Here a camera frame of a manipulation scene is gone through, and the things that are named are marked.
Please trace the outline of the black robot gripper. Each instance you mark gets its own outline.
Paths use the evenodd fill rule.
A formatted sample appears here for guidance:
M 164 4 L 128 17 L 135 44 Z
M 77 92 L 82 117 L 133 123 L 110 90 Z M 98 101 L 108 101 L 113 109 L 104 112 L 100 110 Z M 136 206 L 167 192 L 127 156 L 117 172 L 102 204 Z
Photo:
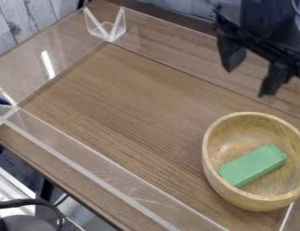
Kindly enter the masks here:
M 259 96 L 300 78 L 300 0 L 221 0 L 215 6 L 219 54 L 228 72 L 252 51 L 270 62 Z

